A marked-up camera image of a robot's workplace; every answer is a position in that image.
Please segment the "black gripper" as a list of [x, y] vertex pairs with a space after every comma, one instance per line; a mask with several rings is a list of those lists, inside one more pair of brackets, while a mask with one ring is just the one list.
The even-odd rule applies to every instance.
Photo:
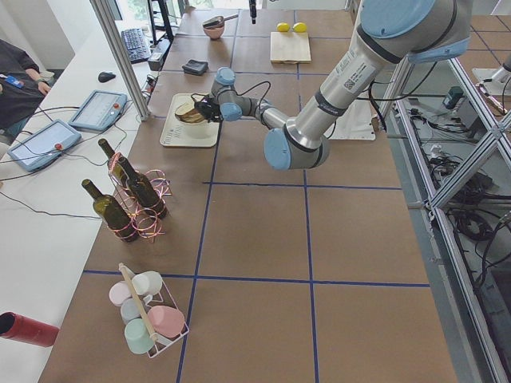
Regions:
[[193, 93], [194, 109], [208, 122], [221, 122], [220, 106], [208, 94]]

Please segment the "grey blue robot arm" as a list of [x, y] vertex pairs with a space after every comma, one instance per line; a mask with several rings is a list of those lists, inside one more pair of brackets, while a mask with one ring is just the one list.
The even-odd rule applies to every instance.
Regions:
[[349, 50], [297, 116], [239, 95], [228, 67], [216, 72], [211, 91], [194, 107], [209, 121], [256, 118], [269, 130], [263, 152], [274, 169], [318, 167], [329, 155], [325, 132], [386, 65], [443, 61], [467, 50], [472, 11], [471, 1], [365, 1]]

